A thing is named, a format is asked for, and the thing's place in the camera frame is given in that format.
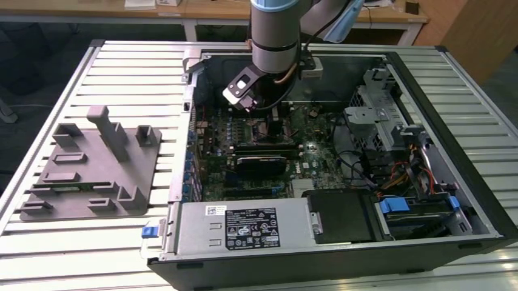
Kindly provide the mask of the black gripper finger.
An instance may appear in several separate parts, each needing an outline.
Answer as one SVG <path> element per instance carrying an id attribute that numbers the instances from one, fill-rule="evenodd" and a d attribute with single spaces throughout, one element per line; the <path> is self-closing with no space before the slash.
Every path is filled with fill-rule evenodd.
<path id="1" fill-rule="evenodd" d="M 267 118 L 267 135 L 270 140 L 278 143 L 280 141 L 283 131 L 283 120 L 279 116 L 278 107 L 274 107 L 270 110 Z"/>

